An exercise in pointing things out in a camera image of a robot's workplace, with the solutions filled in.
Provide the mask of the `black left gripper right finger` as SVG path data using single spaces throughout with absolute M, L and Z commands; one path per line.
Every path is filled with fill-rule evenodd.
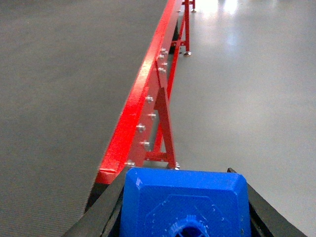
M 234 220 L 235 237 L 305 237 L 306 235 L 282 216 L 266 201 L 246 179 L 232 168 L 228 168 L 237 178 L 233 185 L 237 199 L 237 215 Z

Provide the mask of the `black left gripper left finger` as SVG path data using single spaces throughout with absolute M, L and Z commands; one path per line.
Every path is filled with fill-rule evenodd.
M 64 237 L 118 237 L 123 189 L 127 170 L 123 170 L 88 211 L 70 227 Z

